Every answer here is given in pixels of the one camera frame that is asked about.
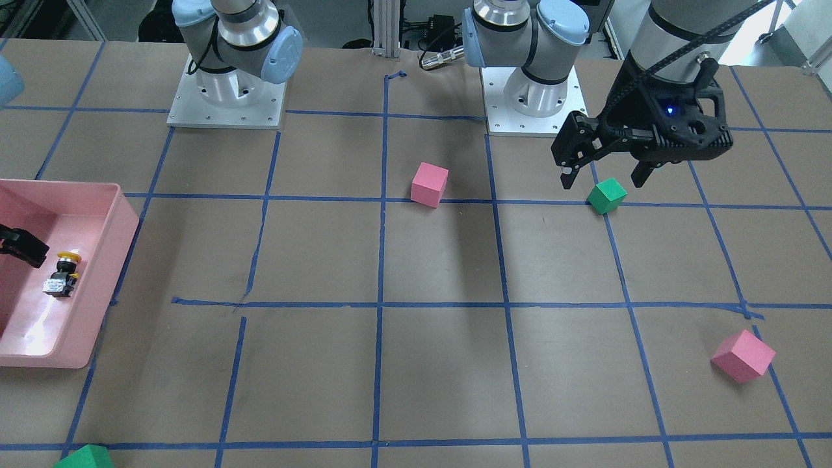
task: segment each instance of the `pink plastic container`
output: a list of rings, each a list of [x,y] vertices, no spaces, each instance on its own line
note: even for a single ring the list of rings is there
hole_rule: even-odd
[[[38,268],[0,255],[0,366],[84,367],[118,282],[138,218],[116,184],[0,179],[0,224],[50,248]],[[70,297],[42,292],[57,253],[81,257]]]

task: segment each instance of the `white mounting plate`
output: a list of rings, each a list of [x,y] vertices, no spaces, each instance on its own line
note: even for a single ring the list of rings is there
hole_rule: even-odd
[[[569,72],[569,93],[561,110],[551,117],[529,117],[514,110],[506,101],[503,89],[513,67],[482,68],[483,98],[488,116],[488,133],[502,137],[554,137],[567,114],[571,111],[587,113],[581,85],[577,81],[575,67]]]
[[[196,75],[182,73],[176,96],[167,116],[170,127],[187,128],[249,128],[278,130],[283,117],[286,83],[262,82],[263,89],[256,101],[243,107],[219,107],[203,96]]]

